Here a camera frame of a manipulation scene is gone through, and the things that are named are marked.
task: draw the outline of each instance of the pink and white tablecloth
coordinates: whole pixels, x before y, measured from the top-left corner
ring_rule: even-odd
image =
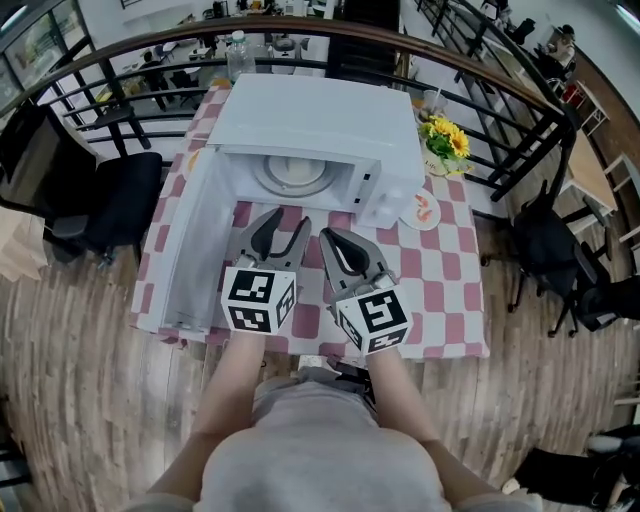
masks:
[[[214,86],[204,101],[176,154],[163,187],[147,235],[132,303],[132,325],[149,329],[148,315],[157,279],[157,269],[167,235],[189,177],[197,151],[204,147],[213,124],[229,94],[228,87]],[[461,176],[449,179],[427,177],[425,188],[440,203],[442,219],[431,231],[417,231],[403,222],[392,229],[357,226],[343,212],[285,206],[284,219],[274,237],[274,250],[284,248],[298,222],[308,215],[312,236],[298,272],[299,301],[278,336],[268,338],[267,349],[289,354],[320,354],[355,357],[352,342],[333,322],[326,310],[331,290],[326,282],[318,234],[326,226],[350,229],[378,243],[389,267],[396,273],[407,295],[414,326],[401,347],[412,359],[486,357],[480,263],[473,216]],[[262,213],[275,205],[238,203],[227,250],[231,259],[239,234]],[[214,327],[207,335],[177,329],[154,330],[168,342],[190,339],[222,343],[229,337],[220,307]]]

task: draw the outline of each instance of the plastic bottle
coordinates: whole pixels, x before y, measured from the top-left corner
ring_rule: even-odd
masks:
[[[231,83],[235,84],[242,73],[256,72],[256,61],[242,30],[231,34],[231,41],[231,47],[227,49],[227,70]]]

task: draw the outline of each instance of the handrail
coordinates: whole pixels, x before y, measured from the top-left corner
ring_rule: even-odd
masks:
[[[0,111],[0,117],[5,116],[12,109],[19,106],[25,100],[31,98],[47,86],[74,72],[80,71],[90,65],[105,59],[116,57],[141,48],[163,44],[168,41],[192,39],[202,36],[228,34],[234,30],[242,29],[245,32],[279,31],[293,34],[309,34],[320,36],[348,36],[387,45],[397,51],[406,51],[414,55],[430,59],[440,64],[462,70],[464,73],[484,80],[501,88],[512,96],[519,98],[531,106],[553,111],[562,117],[562,110],[556,104],[550,103],[546,98],[527,89],[509,77],[494,72],[464,55],[457,54],[441,46],[422,41],[410,36],[405,36],[389,30],[337,20],[315,20],[310,18],[296,18],[293,16],[264,16],[264,17],[238,17],[220,20],[208,20],[197,23],[180,25],[163,32],[143,34],[130,39],[118,41],[112,45],[101,48],[96,52],[81,57],[67,66],[47,75],[40,82],[27,89],[20,96],[14,98]]]
[[[536,84],[536,87],[540,89],[540,92],[544,95],[545,99],[556,108],[562,108],[559,98],[554,94],[551,87],[549,87],[549,84],[542,76],[538,68],[533,64],[533,62],[531,62],[526,53],[523,52],[516,43],[509,39],[509,37],[507,37],[504,32],[498,30],[498,28],[493,23],[489,23],[487,17],[482,14],[479,9],[471,5],[467,0],[451,1],[462,5],[471,14],[473,14],[478,19],[478,21],[483,24],[486,29],[489,30],[489,32],[491,32],[500,41],[500,43],[513,54],[516,59],[518,59],[518,62],[522,65],[529,77],[531,77],[533,83]]]

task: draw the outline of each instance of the wooden handrail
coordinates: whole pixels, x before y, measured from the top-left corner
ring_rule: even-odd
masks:
[[[320,20],[312,18],[297,18],[293,16],[246,16],[208,20],[197,23],[186,23],[176,28],[143,34],[130,39],[118,41],[112,45],[86,55],[58,71],[47,75],[40,82],[14,98],[0,111],[0,117],[6,115],[13,108],[31,98],[45,87],[64,78],[71,73],[80,71],[104,59],[116,57],[123,53],[139,50],[149,46],[163,44],[168,41],[200,38],[203,36],[229,34],[234,30],[251,32],[285,32],[290,34],[320,35],[320,36],[349,36],[390,46],[396,51],[409,52],[419,57],[438,62],[440,64],[461,70],[480,80],[501,88],[515,98],[527,101],[530,105],[542,110],[555,111],[562,116],[562,111],[549,103],[539,94],[527,89],[524,85],[509,77],[496,73],[464,55],[452,52],[441,46],[421,39],[405,36],[389,30],[337,20]]]

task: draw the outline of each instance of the small plate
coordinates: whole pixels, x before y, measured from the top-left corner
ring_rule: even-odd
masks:
[[[413,198],[409,208],[400,216],[402,221],[413,229],[429,231],[440,223],[440,204],[431,192],[420,190]]]

